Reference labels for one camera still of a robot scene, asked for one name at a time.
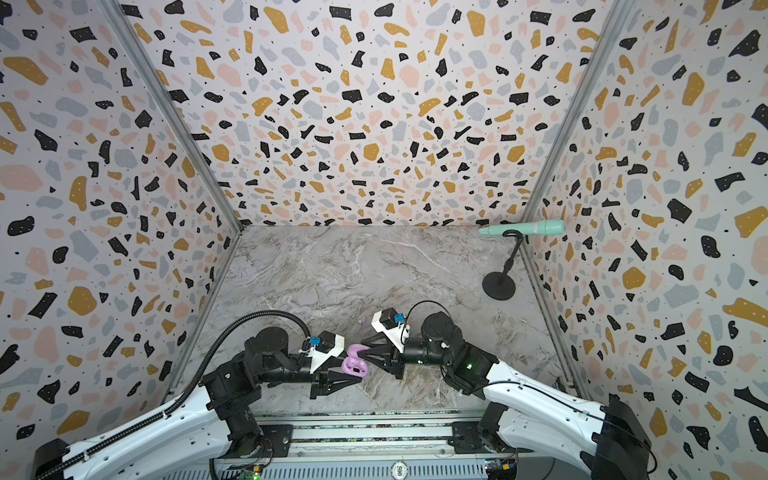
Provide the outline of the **pink earbud charging case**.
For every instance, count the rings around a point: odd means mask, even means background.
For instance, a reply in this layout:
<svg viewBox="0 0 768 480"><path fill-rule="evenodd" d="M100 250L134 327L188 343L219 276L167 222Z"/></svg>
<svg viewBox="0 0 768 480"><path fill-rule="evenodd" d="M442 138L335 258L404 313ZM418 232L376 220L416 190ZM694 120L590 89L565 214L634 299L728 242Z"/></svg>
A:
<svg viewBox="0 0 768 480"><path fill-rule="evenodd" d="M368 347L362 344L352 344L346 349L346 357L343 359L341 370L344 374L365 378L368 375L368 364L359 356Z"/></svg>

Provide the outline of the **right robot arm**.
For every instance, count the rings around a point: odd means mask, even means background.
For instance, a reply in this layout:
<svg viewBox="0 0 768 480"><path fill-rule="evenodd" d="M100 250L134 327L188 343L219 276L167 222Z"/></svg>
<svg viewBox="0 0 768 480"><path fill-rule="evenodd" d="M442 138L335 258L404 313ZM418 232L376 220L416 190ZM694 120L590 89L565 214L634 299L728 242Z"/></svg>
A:
<svg viewBox="0 0 768 480"><path fill-rule="evenodd" d="M429 315L410 335L392 308L374 314L374 335L363 340L366 361L402 378L409 364L437 366L443 381L488 405L477 430L482 444L538 452L593 479L646 479L658 465L652 442L632 408L573 396L534 380L499 357L467 342L452 318Z"/></svg>

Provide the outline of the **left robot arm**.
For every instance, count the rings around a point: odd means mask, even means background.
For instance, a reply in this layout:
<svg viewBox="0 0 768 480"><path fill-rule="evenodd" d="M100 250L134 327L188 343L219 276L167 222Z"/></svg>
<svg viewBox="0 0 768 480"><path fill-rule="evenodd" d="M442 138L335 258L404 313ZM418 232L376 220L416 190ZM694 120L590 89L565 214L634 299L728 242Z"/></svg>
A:
<svg viewBox="0 0 768 480"><path fill-rule="evenodd" d="M226 454L253 462L281 456L292 430L267 433L251 406L264 389L306 384L309 396L329 396L361 382L342 368L343 337L323 332L296 353L280 327L267 327L243 350L211 372L198 369L176 398L105 434L69 445L61 439L39 447L35 479L156 479L196 460Z"/></svg>

